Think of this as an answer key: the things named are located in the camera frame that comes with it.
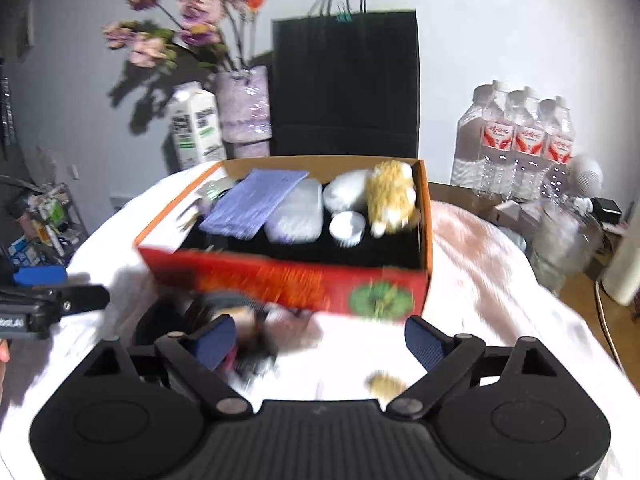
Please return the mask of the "person left hand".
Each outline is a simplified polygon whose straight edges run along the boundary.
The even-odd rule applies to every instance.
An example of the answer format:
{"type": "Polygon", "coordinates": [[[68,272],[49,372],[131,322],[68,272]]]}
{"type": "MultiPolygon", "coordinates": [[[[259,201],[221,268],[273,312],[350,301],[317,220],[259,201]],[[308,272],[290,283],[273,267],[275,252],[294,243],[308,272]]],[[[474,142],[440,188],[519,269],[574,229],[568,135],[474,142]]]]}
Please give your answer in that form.
{"type": "Polygon", "coordinates": [[[0,362],[6,364],[10,360],[9,344],[6,340],[0,340],[0,362]]]}

